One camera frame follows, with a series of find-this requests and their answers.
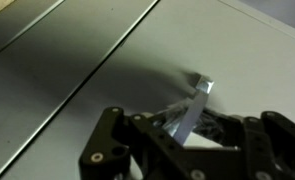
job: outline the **black mechanical part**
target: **black mechanical part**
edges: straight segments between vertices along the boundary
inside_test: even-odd
[[[224,131],[219,141],[237,149],[184,149],[155,123],[165,121],[162,115],[128,117],[121,108],[107,108],[80,158],[81,178],[111,180],[125,175],[132,155],[144,180],[295,179],[295,146],[292,149],[284,144],[288,139],[295,145],[295,128],[288,128],[288,122],[293,124],[280,114],[268,113],[263,113],[261,119],[245,118],[243,123],[231,117],[216,117]],[[279,125],[280,118],[286,127]],[[98,162],[97,153],[103,155],[101,159],[98,154]]]

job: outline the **metal plate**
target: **metal plate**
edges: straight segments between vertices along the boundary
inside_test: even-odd
[[[151,3],[65,1],[0,53],[0,173]]]
[[[64,0],[19,0],[0,12],[0,51],[15,41]]]
[[[161,1],[3,179],[79,179],[78,158],[102,110],[156,112],[214,81],[208,106],[295,120],[295,39],[226,4]]]

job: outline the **gray surface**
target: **gray surface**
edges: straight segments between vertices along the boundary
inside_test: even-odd
[[[0,12],[0,51],[63,0],[17,0]]]
[[[295,28],[295,0],[240,0]]]
[[[0,54],[0,172],[151,2],[65,1]]]
[[[164,0],[3,179],[79,179],[77,160],[105,107],[164,109],[194,93],[195,73],[215,81],[215,110],[295,120],[294,38],[218,1]]]

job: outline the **gray floor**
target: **gray floor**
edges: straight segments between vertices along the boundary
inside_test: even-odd
[[[295,28],[295,0],[240,0]]]

